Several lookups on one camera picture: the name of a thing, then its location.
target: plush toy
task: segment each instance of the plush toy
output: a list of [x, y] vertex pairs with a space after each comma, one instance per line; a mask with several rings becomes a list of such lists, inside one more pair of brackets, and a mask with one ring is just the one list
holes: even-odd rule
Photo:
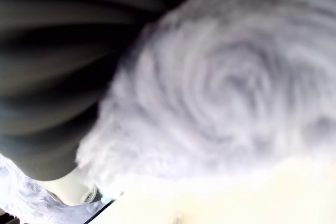
[[[336, 223], [335, 38], [336, 0], [187, 0], [145, 29], [78, 149], [104, 221]], [[30, 224], [98, 208], [1, 164], [0, 208]]]

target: white fluffy material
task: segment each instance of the white fluffy material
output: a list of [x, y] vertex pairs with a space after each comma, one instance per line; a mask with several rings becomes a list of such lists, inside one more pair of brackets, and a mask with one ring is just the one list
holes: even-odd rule
[[10, 160], [0, 155], [0, 208], [29, 224], [83, 224], [102, 203], [70, 207], [54, 201]]
[[335, 41], [336, 0], [188, 0], [120, 63], [79, 167], [108, 193], [333, 159]]

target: white surface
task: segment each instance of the white surface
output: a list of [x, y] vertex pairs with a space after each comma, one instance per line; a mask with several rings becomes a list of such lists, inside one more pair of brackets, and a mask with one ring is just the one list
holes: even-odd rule
[[51, 181], [37, 181], [37, 183], [56, 194], [66, 205], [76, 206], [85, 204], [85, 199], [90, 192], [93, 192], [94, 188], [93, 186], [88, 188], [79, 181], [78, 169], [76, 168], [63, 178]]
[[90, 224], [336, 223], [336, 171], [329, 165], [288, 159], [270, 176], [229, 185], [218, 181], [184, 184], [175, 196], [139, 187]]

